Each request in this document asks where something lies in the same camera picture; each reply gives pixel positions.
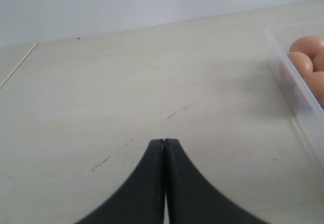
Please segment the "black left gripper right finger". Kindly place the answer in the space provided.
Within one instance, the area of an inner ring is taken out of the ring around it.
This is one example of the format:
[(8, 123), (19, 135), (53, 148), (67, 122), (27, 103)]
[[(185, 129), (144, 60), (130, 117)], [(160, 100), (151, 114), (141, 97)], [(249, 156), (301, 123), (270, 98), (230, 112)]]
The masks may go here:
[(170, 223), (264, 223), (214, 188), (177, 139), (165, 139), (165, 191)]

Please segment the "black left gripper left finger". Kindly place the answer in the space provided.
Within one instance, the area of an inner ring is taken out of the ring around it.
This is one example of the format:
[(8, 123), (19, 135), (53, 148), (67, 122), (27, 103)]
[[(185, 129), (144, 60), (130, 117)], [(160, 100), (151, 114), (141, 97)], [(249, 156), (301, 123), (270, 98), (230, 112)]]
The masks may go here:
[(164, 211), (164, 140), (155, 139), (118, 190), (78, 223), (163, 223)]

